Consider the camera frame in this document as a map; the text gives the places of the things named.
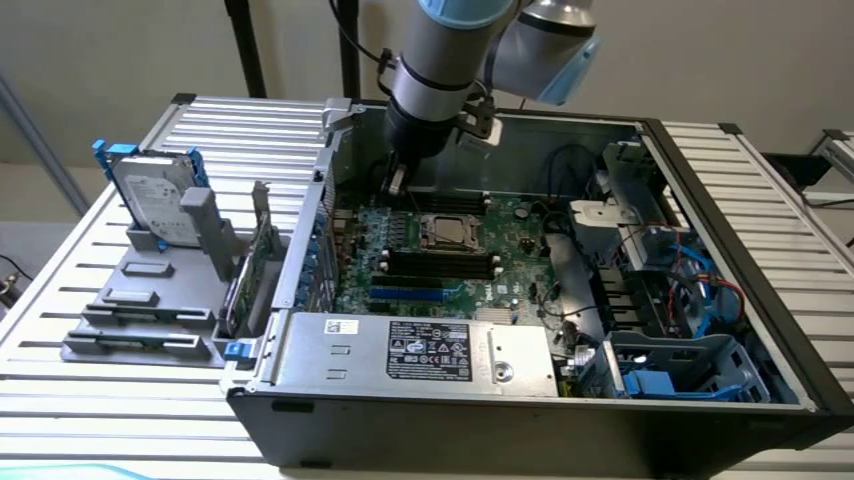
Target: power supply label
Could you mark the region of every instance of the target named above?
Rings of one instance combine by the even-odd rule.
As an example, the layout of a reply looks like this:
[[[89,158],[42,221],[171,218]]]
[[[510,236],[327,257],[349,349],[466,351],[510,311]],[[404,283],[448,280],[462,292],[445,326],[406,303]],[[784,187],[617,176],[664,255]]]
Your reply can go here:
[[[472,382],[469,325],[392,322],[386,373],[397,380]]]

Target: white wall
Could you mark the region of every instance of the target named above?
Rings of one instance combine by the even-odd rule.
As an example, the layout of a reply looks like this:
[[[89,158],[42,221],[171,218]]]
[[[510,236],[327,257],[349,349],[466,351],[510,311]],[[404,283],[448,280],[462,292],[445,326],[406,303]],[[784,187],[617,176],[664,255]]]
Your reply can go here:
[[[778,151],[807,148],[821,128],[854,127],[853,1],[594,3],[605,45],[564,110],[736,122]],[[372,50],[401,47],[414,5],[364,0]],[[254,0],[253,9],[271,95],[341,95],[326,1]],[[175,92],[246,94],[219,0],[3,0],[0,45],[0,69],[69,164],[91,165],[97,137],[139,140]],[[373,71],[364,63],[378,97]],[[30,158],[0,119],[0,161]]]

